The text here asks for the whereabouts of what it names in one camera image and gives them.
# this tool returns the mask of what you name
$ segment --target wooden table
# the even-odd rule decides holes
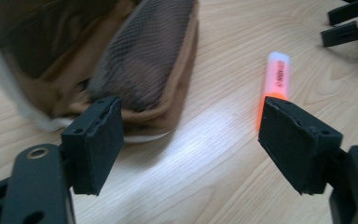
[[[358,42],[325,49],[339,0],[200,1],[200,44],[175,132],[126,145],[99,197],[76,195],[78,223],[331,223],[328,197],[300,196],[257,142],[267,56],[292,57],[290,99],[358,144]],[[0,90],[0,179],[27,147],[60,143]]]

